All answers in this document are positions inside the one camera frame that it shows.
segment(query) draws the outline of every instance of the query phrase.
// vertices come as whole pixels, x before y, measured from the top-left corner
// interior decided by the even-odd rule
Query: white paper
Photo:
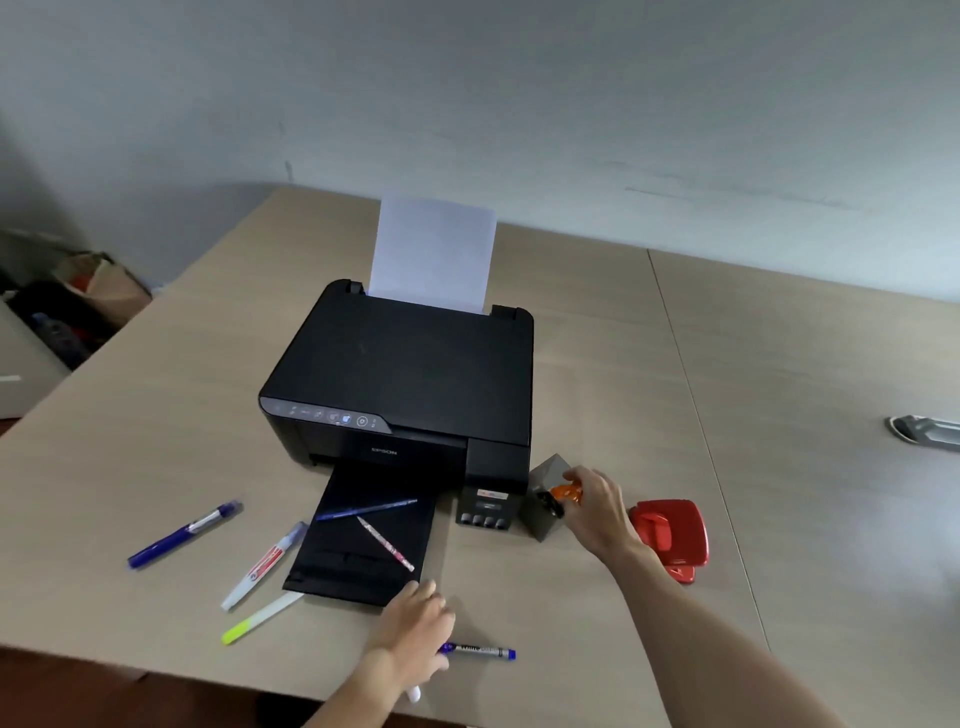
[[[496,213],[410,197],[380,204],[371,296],[483,312]]]

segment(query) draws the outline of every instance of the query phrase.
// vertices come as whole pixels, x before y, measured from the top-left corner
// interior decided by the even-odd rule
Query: printer control panel
[[[364,429],[371,432],[382,432],[387,435],[393,434],[390,426],[384,422],[382,417],[369,412],[355,412],[339,407],[320,407],[316,404],[304,404],[298,401],[275,400],[272,397],[261,397],[260,406],[268,414],[290,420]]]

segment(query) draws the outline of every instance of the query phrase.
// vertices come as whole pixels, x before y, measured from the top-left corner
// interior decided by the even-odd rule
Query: hand
[[[560,504],[566,526],[587,551],[607,563],[624,547],[647,547],[630,523],[620,486],[582,465],[568,470],[564,477],[579,482],[584,489],[579,505],[569,498],[561,498]]]
[[[393,707],[400,694],[425,683],[449,661],[437,650],[453,632],[453,613],[436,594],[437,584],[409,582],[371,629],[353,680]]]

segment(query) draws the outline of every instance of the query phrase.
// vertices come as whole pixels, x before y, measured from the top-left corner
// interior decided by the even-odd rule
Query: epson printer
[[[383,605],[420,578],[437,495],[456,520],[506,529],[527,491],[534,320],[367,296],[331,282],[259,401],[290,456],[333,464],[318,513],[415,497],[370,513],[410,573],[355,518],[313,522],[285,589]]]

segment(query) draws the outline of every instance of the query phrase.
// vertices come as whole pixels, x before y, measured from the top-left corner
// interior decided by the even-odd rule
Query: printer lid
[[[378,299],[335,280],[260,396],[529,447],[533,317],[521,308],[497,313]]]

